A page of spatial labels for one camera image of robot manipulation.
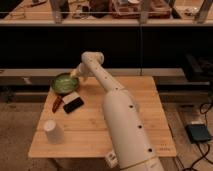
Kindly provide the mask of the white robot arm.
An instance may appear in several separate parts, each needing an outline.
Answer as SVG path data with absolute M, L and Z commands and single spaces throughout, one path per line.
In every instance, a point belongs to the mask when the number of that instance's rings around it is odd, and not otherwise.
M 102 111 L 120 171 L 164 171 L 162 163 L 139 117 L 139 106 L 131 93 L 106 71 L 101 52 L 83 52 L 71 76 L 94 75 L 106 94 Z

